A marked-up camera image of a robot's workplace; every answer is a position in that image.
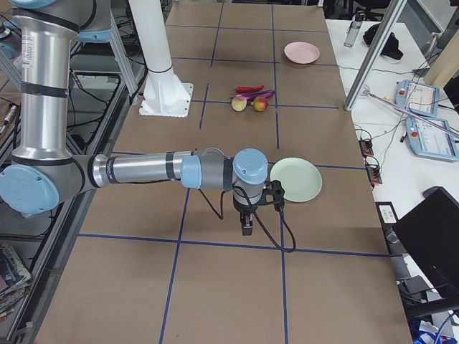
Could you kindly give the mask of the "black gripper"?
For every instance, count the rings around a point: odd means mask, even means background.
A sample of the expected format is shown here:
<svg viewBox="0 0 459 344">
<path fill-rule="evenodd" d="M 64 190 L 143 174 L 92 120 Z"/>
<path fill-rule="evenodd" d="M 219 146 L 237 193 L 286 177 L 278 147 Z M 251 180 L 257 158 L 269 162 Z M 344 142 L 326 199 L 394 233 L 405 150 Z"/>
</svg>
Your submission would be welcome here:
<svg viewBox="0 0 459 344">
<path fill-rule="evenodd" d="M 252 215 L 254 211 L 247 204 L 239 202 L 236 197 L 233 197 L 233 206 L 240 214 L 240 223 L 242 226 L 242 235 L 252 235 L 253 222 Z"/>
</svg>

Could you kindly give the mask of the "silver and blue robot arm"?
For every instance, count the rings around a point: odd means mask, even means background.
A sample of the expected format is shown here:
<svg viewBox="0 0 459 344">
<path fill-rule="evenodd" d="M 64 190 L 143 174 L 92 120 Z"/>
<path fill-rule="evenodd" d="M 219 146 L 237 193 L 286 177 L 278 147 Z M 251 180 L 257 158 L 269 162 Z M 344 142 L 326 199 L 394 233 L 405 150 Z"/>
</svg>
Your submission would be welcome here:
<svg viewBox="0 0 459 344">
<path fill-rule="evenodd" d="M 268 161 L 246 148 L 227 157 L 216 148 L 150 155 L 74 155 L 66 148 L 70 50 L 75 40 L 112 37 L 109 1 L 15 1 L 22 29 L 21 140 L 1 173 L 1 197 L 23 214 L 40 214 L 109 184 L 179 181 L 186 188 L 232 192 L 242 233 L 265 197 Z"/>
</svg>

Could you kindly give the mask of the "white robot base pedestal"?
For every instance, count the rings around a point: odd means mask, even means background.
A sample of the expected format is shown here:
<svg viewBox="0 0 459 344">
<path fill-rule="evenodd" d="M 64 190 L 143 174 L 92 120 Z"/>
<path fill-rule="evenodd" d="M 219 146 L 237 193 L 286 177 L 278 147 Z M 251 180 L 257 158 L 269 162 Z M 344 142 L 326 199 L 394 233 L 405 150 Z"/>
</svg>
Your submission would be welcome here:
<svg viewBox="0 0 459 344">
<path fill-rule="evenodd" d="M 175 74 L 160 1 L 129 2 L 148 70 L 139 113 L 185 118 L 194 86 Z"/>
</svg>

